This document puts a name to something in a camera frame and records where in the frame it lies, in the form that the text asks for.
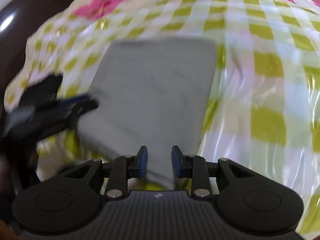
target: ribbed black surface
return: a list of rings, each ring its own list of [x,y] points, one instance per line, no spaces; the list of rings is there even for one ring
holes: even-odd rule
[[[82,229],[62,236],[21,234],[27,240],[301,240],[291,232],[251,236],[220,219],[208,202],[195,201],[185,191],[132,191],[108,202],[98,217]]]

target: dark brown table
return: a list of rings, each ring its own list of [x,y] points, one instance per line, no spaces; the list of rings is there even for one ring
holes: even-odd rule
[[[13,0],[0,11],[0,25],[14,14],[12,22],[0,31],[0,93],[23,67],[28,37],[72,1]]]

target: green and white checkered pattern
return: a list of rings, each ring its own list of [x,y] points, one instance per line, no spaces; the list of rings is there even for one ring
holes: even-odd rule
[[[284,183],[310,208],[320,182],[319,32],[318,13],[272,0],[167,0],[96,21],[62,13],[29,39],[6,108],[52,72],[64,73],[59,97],[86,92],[113,40],[210,39],[218,45],[218,61],[199,153],[207,161],[231,158]],[[79,152],[73,135],[58,136],[69,155]],[[306,233],[306,226],[301,230]]]

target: gray towel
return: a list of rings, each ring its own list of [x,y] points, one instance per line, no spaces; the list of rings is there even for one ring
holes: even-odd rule
[[[78,124],[107,158],[148,147],[147,179],[174,188],[171,148],[196,154],[216,65],[216,46],[194,38],[114,42],[93,79],[97,110]]]

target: gray cloth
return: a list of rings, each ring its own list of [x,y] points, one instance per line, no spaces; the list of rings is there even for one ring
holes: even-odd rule
[[[80,119],[81,140],[111,159],[146,145],[147,179],[173,189],[171,148],[198,152],[215,65],[206,40],[114,42],[91,84],[100,106]]]

